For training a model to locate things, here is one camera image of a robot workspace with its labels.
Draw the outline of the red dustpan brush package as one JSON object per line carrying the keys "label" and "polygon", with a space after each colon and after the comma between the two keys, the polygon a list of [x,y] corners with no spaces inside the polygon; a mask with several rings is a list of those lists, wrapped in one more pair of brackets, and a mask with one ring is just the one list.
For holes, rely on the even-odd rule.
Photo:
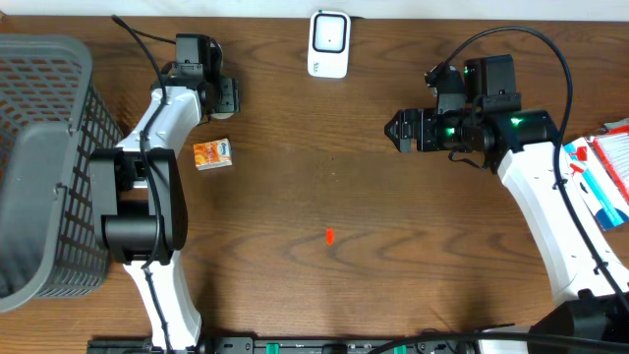
{"label": "red dustpan brush package", "polygon": [[564,146],[582,200],[604,231],[628,222],[628,119]]}

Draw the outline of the green lid white jar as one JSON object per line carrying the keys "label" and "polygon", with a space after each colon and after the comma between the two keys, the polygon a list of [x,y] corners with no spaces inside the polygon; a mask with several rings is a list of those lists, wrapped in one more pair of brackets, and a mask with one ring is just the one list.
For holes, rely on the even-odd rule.
{"label": "green lid white jar", "polygon": [[212,119],[225,120],[240,111],[240,98],[238,81],[221,74],[223,68],[223,51],[215,39],[211,40],[211,46],[216,54],[217,90],[219,91],[218,103],[212,109]]}

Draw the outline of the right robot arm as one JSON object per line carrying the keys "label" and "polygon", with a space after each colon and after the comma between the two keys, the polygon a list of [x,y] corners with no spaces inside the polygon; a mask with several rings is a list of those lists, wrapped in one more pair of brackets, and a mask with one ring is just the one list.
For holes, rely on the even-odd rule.
{"label": "right robot arm", "polygon": [[530,327],[485,329],[478,353],[628,350],[628,269],[581,199],[568,153],[544,110],[525,110],[510,55],[427,74],[434,108],[402,109],[384,133],[401,152],[478,151],[522,211],[542,255],[554,309]]}

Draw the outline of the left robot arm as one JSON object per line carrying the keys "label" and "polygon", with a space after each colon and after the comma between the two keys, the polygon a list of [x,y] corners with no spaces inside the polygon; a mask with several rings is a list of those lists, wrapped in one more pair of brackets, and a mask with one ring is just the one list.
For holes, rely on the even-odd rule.
{"label": "left robot arm", "polygon": [[240,109],[238,83],[222,75],[223,52],[203,34],[180,33],[176,58],[156,70],[150,104],[132,132],[89,158],[94,234],[135,282],[157,353],[202,353],[202,317],[181,251],[188,211],[178,156],[202,120]]}

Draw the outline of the orange snack box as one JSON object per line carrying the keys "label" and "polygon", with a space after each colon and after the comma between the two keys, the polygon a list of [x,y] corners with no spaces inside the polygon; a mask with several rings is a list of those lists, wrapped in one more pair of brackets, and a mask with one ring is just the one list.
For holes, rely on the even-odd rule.
{"label": "orange snack box", "polygon": [[193,145],[197,170],[207,170],[233,164],[231,144],[228,139],[220,139]]}

